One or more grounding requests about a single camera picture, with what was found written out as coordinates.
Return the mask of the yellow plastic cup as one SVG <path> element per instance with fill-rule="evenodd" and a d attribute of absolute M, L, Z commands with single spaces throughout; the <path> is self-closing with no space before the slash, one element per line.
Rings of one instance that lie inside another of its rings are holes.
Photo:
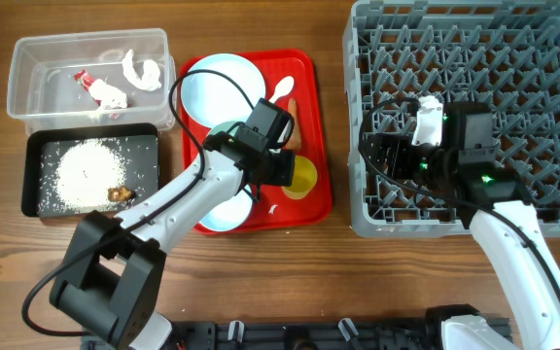
<path fill-rule="evenodd" d="M 282 191 L 290 199 L 304 199 L 314 189 L 317 181 L 315 164 L 307 157 L 296 156 L 292 183 L 288 187 L 282 187 Z"/>

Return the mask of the green bowl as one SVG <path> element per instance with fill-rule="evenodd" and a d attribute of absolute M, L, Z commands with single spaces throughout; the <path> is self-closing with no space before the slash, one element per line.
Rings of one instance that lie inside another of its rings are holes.
<path fill-rule="evenodd" d="M 214 126 L 204 139 L 205 149 L 220 149 L 224 146 L 245 146 L 243 140 L 237 138 L 237 132 L 245 125 L 245 122 L 222 122 Z"/>

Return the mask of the small light blue bowl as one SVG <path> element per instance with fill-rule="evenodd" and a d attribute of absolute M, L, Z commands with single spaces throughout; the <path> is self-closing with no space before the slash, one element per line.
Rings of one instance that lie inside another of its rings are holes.
<path fill-rule="evenodd" d="M 206 229 L 224 232 L 240 227 L 250 216 L 252 198 L 245 190 L 214 207 L 198 223 Z"/>

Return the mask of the brown food scrap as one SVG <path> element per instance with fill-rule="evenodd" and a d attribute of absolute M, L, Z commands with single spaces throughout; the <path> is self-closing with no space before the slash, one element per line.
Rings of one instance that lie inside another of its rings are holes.
<path fill-rule="evenodd" d="M 110 202 L 127 202 L 135 196 L 135 192 L 126 186 L 110 188 L 108 190 L 108 200 Z"/>

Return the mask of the white rice pile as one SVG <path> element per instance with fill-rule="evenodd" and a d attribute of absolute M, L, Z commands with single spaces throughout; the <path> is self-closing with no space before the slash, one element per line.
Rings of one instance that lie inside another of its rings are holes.
<path fill-rule="evenodd" d="M 108 190 L 126 186 L 127 202 Z M 158 190 L 158 138 L 134 135 L 54 141 L 42 147 L 36 211 L 39 217 L 119 212 Z"/>

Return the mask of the red snack wrapper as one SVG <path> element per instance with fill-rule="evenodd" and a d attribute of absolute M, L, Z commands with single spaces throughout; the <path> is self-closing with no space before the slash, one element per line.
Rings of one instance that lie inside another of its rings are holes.
<path fill-rule="evenodd" d="M 82 70 L 80 72 L 78 72 L 77 74 L 75 74 L 73 76 L 73 79 L 76 83 L 78 83 L 88 94 L 88 88 L 89 86 L 98 78 L 93 77 L 87 70 Z M 99 105 L 98 102 L 95 101 L 92 97 L 91 99 L 97 104 L 97 112 L 105 112 L 105 111 L 109 111 L 108 116 L 111 119 L 117 119 L 119 117 L 118 113 L 115 113 L 115 110 L 120 110 L 120 109 L 111 109 L 111 110 L 99 110 Z"/>

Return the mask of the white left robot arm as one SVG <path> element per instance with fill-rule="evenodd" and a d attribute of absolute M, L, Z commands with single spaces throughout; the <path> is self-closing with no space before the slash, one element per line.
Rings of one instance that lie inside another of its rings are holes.
<path fill-rule="evenodd" d="M 142 203 L 77 225 L 50 303 L 115 349 L 168 349 L 172 323 L 156 310 L 167 255 L 211 210 L 245 187 L 290 185 L 285 144 L 294 117 L 261 99 L 246 122 L 208 135 L 196 159 Z"/>

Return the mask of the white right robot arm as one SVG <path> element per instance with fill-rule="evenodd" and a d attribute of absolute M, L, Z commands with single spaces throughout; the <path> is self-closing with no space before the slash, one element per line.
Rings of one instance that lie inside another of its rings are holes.
<path fill-rule="evenodd" d="M 492 264 L 524 347 L 560 349 L 560 269 L 521 176 L 496 164 L 490 107 L 407 102 L 416 116 L 412 135 L 359 129 L 367 171 L 454 208 Z"/>

